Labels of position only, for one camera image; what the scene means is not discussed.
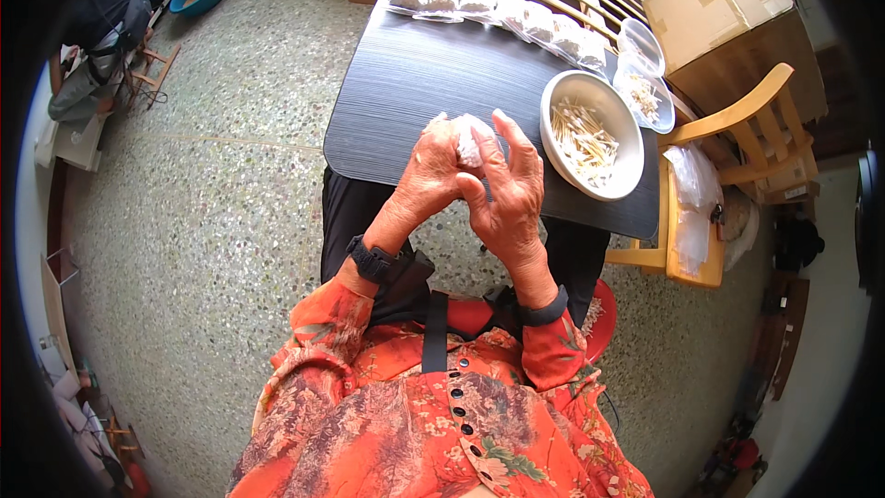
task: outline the person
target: person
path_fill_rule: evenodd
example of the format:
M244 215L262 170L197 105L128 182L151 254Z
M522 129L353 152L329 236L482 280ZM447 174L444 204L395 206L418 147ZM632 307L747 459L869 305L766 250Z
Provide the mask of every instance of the person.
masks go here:
M458 169L459 129L444 115L395 189L326 170L322 286L291 311L228 496L652 495L600 414L578 329L608 233L544 219L542 244L542 160L513 119L492 117L509 159L491 128L474 126L474 171ZM510 273L516 332L465 338L446 320L477 302L426 283L394 297L378 269L379 257L417 255L409 234L458 198Z
M94 114L111 112L113 96L99 96L98 89L105 85L117 67L121 52L118 48L123 21L131 0L76 0L72 5L71 19L62 34L62 44L71 47L64 62L59 53L50 55L50 118L57 122L89 119ZM139 0L136 7L146 9L140 17L145 40L153 30L147 27L150 1ZM68 75L76 54L82 49L87 59Z

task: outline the floral blouse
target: floral blouse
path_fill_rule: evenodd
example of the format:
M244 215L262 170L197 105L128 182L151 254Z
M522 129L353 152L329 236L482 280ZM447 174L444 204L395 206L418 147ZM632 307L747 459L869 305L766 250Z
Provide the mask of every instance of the floral blouse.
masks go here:
M421 373L423 329L366 329L373 300L332 279L297 304L292 338L228 496L652 496L599 413L599 370L567 312L464 342Z

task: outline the wrinkled hand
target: wrinkled hand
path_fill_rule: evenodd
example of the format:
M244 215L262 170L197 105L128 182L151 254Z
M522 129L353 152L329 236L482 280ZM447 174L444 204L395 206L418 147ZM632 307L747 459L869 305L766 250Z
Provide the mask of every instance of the wrinkled hand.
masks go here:
M492 120L510 146L509 164L491 128L472 128L492 202L487 202L485 188L474 175L459 173L456 181L470 206L470 227L510 272L519 303L542 308L557 295L547 267L547 251L538 236L544 200L543 161L513 119L496 109Z
M80 47L74 45L73 47L69 48L67 50L67 55L65 56L65 61L73 61L77 57L78 53L80 53Z
M412 149L412 157L394 192L401 213L415 227L461 196L455 177L461 170L457 164L459 130L445 113L430 120ZM470 170L482 177L482 169Z

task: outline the floor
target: floor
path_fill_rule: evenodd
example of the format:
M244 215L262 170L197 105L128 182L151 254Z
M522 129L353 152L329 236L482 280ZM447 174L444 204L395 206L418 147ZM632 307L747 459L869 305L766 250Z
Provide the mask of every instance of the floor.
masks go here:
M317 286L323 132L367 15L347 0L167 15L152 41L182 44L167 103L115 115L99 172L71 170L63 239L83 274L69 326L136 427L159 496L224 491L288 311ZM619 321L598 366L621 446L658 496L687 488L727 422L769 233L717 291L603 271ZM461 204L413 242L442 290L478 295L506 278Z

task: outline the wooden chair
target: wooden chair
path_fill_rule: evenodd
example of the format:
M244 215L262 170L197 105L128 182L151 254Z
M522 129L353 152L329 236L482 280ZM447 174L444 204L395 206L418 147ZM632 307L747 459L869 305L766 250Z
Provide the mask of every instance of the wooden chair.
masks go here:
M802 128L791 99L787 82L792 75L790 65L780 63L774 66L752 91L735 104L712 116L677 127L667 135L658 135L658 151L663 152L670 145L684 145L695 139L729 131L747 162L720 170L721 184L750 183L789 167L793 161L804 156L813 143L812 136ZM780 127L773 105L778 106L786 129ZM757 135L750 124L754 120L761 135ZM773 158L766 154L767 147L773 152ZM673 243L682 205L676 198L673 166L664 156L658 158L658 166L658 247L640 249L639 240L633 238L629 249L608 250L605 261L641 266L644 274L664 274L685 285L718 287L722 284L725 243L717 239L714 225L710 225L707 261L701 264L698 274L691 276L679 267L679 255L673 249Z

